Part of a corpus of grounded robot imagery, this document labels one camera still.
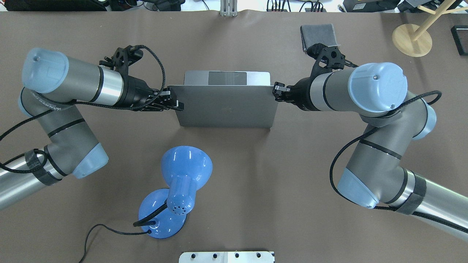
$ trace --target light blue plastic cover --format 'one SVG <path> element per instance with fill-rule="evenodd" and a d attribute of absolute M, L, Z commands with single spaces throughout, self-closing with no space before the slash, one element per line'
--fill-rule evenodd
<path fill-rule="evenodd" d="M 379 199 L 375 194 L 348 170 L 348 168 L 344 169 L 343 175 L 338 183 L 338 191 L 344 197 L 365 208 L 372 209 L 379 203 Z"/>
<path fill-rule="evenodd" d="M 169 189 L 158 189 L 150 193 L 143 202 L 141 202 L 140 209 L 138 211 L 138 220 L 145 218 L 151 214 L 158 207 L 160 207 L 166 198 L 168 198 Z M 143 231 L 151 230 L 148 234 L 151 237 L 162 239 L 168 238 L 175 235 L 183 227 L 187 214 L 176 215 L 169 209 L 163 210 L 159 215 L 151 219 L 156 224 L 152 226 L 142 226 Z"/>
<path fill-rule="evenodd" d="M 348 81 L 353 102 L 369 112 L 393 110 L 403 103 L 408 82 L 403 70 L 390 62 L 369 63 L 357 67 Z"/>
<path fill-rule="evenodd" d="M 26 111 L 26 109 L 24 108 L 23 102 L 22 102 L 22 100 L 21 100 L 21 94 L 20 94 L 20 96 L 18 97 L 18 107 L 20 108 L 20 111 L 21 111 L 24 115 L 26 115 L 28 118 L 33 117 L 33 116 L 32 116 L 31 114 L 29 114 L 29 113 Z"/>
<path fill-rule="evenodd" d="M 23 65 L 23 85 L 39 93 L 58 88 L 68 74 L 69 62 L 65 54 L 42 48 L 33 48 Z"/>
<path fill-rule="evenodd" d="M 210 157 L 198 148 L 168 150 L 161 159 L 162 177 L 169 185 L 168 208 L 179 215 L 192 211 L 196 192 L 210 179 L 212 170 Z"/>
<path fill-rule="evenodd" d="M 93 172 L 101 169 L 109 161 L 101 143 L 98 143 L 73 170 L 73 175 L 78 178 L 84 178 Z"/>
<path fill-rule="evenodd" d="M 417 134 L 416 136 L 413 137 L 413 140 L 419 140 L 419 139 L 424 138 L 436 126 L 436 122 L 437 122 L 436 112 L 434 111 L 434 109 L 429 104 L 426 103 L 426 101 L 424 99 L 423 99 L 423 101 L 424 101 L 424 104 L 426 105 L 426 109 L 427 109 L 426 124 L 424 125 L 423 130 L 419 134 Z"/>

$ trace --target black velcro strap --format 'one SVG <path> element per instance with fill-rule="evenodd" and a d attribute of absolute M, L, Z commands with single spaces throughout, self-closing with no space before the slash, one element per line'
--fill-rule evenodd
<path fill-rule="evenodd" d="M 402 206 L 396 210 L 398 213 L 411 215 L 416 211 L 417 207 L 423 202 L 426 196 L 426 179 L 417 174 L 414 174 L 414 178 L 414 190 Z"/>
<path fill-rule="evenodd" d="M 34 169 L 41 165 L 41 161 L 37 157 L 34 150 L 30 150 L 24 154 L 24 158 L 26 160 L 26 164 L 28 165 L 29 169 Z M 59 179 L 53 177 L 49 172 L 47 172 L 44 167 L 39 169 L 36 172 L 33 172 L 34 176 L 43 184 L 50 186 L 55 184 L 56 182 L 60 181 Z"/>

